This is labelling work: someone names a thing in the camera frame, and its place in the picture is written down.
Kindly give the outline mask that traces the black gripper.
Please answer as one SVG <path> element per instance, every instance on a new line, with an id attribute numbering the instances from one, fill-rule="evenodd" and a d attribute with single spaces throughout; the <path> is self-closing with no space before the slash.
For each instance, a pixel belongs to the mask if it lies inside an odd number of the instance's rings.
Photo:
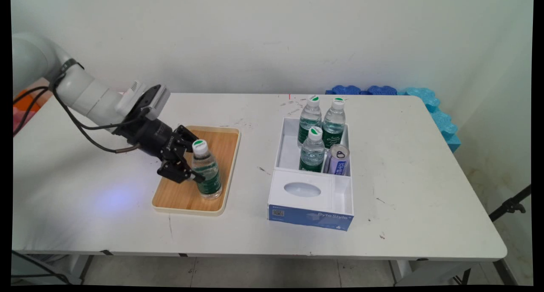
<path id="1" fill-rule="evenodd" d="M 173 129 L 159 119 L 135 116 L 134 121 L 117 127 L 113 134 L 161 159 L 158 175 L 179 184 L 189 179 L 198 183 L 205 181 L 205 177 L 195 172 L 185 158 L 185 152 L 193 150 L 193 143 L 199 138 L 182 124 Z"/>

